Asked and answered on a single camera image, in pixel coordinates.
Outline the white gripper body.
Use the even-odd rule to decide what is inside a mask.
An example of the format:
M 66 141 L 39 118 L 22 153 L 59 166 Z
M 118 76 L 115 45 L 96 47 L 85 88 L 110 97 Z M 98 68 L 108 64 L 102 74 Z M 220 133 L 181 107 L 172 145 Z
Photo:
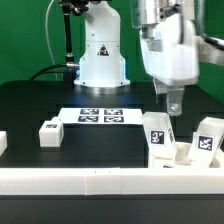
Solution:
M 195 27 L 190 20 L 184 23 L 184 38 L 180 44 L 180 16 L 175 14 L 155 26 L 154 38 L 144 38 L 140 31 L 143 64 L 147 74 L 168 86 L 195 84 L 199 62 Z

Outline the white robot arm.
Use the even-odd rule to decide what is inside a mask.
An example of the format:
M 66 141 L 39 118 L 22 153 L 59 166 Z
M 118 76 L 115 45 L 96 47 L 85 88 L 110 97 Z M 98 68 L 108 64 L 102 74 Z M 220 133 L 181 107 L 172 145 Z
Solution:
M 199 63 L 224 65 L 224 40 L 204 33 L 205 0 L 130 0 L 132 26 L 139 31 L 144 68 L 167 112 L 182 113 L 184 87 L 195 84 Z M 89 1 L 85 53 L 77 85 L 96 93 L 126 86 L 120 54 L 120 16 L 105 1 Z

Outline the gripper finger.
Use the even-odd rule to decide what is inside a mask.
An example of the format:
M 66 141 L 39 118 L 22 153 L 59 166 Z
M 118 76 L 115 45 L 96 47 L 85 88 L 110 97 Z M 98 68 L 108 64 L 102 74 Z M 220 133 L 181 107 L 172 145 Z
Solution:
M 167 113 L 170 116 L 180 116 L 182 114 L 182 101 L 184 87 L 169 87 L 166 94 Z
M 166 100 L 166 85 L 157 79 L 153 80 L 153 84 L 156 93 L 156 102 L 162 105 Z

